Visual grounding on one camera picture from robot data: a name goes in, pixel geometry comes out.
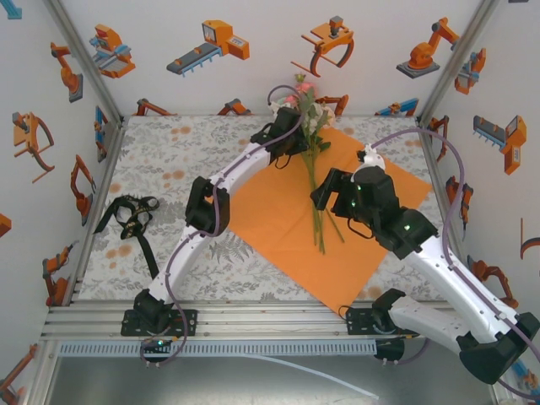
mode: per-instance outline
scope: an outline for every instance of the bouquet of flowers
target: bouquet of flowers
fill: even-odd
[[[298,98],[296,94],[283,97],[270,105],[270,109],[273,111],[274,117],[277,116],[280,107],[294,108],[300,112],[305,113],[305,119],[302,123],[302,131],[305,136],[309,148],[302,152],[301,156],[304,160],[305,167],[310,182],[310,188],[314,191],[318,185],[315,179],[315,164],[317,156],[330,148],[332,145],[330,142],[325,142],[320,136],[322,128],[329,128],[336,120],[334,111],[326,104],[317,102],[316,87],[313,83],[305,81],[305,75],[300,73],[294,76],[296,80],[296,90],[303,94],[304,97]],[[344,242],[339,228],[336,226],[332,215],[325,209],[324,212],[317,211],[315,205],[312,206],[313,210],[313,242],[319,246],[319,251],[324,254],[324,237],[323,237],[323,218],[327,216],[328,220],[336,230],[339,238]]]

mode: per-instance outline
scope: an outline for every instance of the black harness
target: black harness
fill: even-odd
[[[154,254],[152,248],[150,247],[149,242],[144,237],[144,231],[146,226],[152,220],[153,216],[150,212],[158,209],[159,201],[156,197],[143,197],[135,198],[131,196],[120,196],[114,199],[111,205],[106,209],[103,214],[103,218],[98,223],[98,226],[95,229],[95,234],[100,233],[105,229],[109,223],[109,219],[114,214],[116,222],[123,228],[120,239],[129,239],[133,236],[137,237],[138,243],[143,249],[144,258],[148,264],[148,270],[150,271],[150,276],[152,279],[156,278],[159,274],[158,265],[155,262]],[[122,222],[118,218],[118,210],[120,208],[127,208],[131,211],[131,215],[126,222]],[[146,213],[148,218],[146,220],[141,220],[139,215],[141,213]]]

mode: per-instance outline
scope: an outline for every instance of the gray floor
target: gray floor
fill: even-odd
[[[49,403],[489,405],[489,387],[451,352],[432,344],[422,358],[382,367],[369,357],[287,357],[334,375],[381,399],[373,402],[331,381],[256,359],[179,359],[147,370],[139,359],[61,359]]]

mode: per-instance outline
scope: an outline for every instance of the white flower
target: white flower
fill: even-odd
[[[273,113],[273,119],[275,120],[278,117],[278,111],[281,107],[289,107],[292,108],[293,106],[290,103],[283,103],[280,104],[278,102],[272,101],[268,108],[272,110]]]
[[[329,128],[336,121],[336,114],[334,114],[334,111],[328,105],[325,105],[322,109],[327,112],[327,122],[322,127]]]
[[[317,123],[319,122],[319,118],[311,118],[310,119],[310,125],[309,125],[309,129],[310,129],[310,134],[312,134],[316,127],[317,127]]]
[[[319,121],[324,111],[322,110],[322,106],[319,103],[315,103],[313,106],[315,107],[315,118]]]

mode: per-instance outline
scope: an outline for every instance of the orange cloth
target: orange cloth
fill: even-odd
[[[321,131],[332,146],[316,161],[316,180],[321,184],[332,167],[354,172],[359,165],[356,151],[363,145],[329,128]],[[431,185],[397,167],[387,159],[401,205],[417,208]],[[273,165],[253,176],[232,198],[230,229],[266,257],[296,283],[335,312],[351,305],[388,253],[375,240],[364,240],[347,228],[347,220],[334,219],[345,243],[323,216],[326,254],[313,242],[312,202],[307,169],[301,156],[278,170]],[[335,193],[327,207],[335,201]],[[370,231],[359,223],[352,226],[362,233]]]

